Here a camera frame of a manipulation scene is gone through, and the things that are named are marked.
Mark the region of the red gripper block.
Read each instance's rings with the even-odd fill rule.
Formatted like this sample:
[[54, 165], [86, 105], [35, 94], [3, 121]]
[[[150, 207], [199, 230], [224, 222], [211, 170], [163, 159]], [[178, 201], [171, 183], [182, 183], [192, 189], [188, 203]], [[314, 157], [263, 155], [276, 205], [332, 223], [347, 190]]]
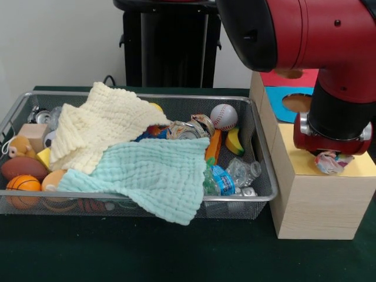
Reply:
[[309, 152], [334, 151], [344, 155], [362, 155], [372, 141], [372, 123], [353, 140], [336, 140], [316, 132], [308, 122], [308, 113], [298, 113], [294, 122], [293, 142], [296, 148]]

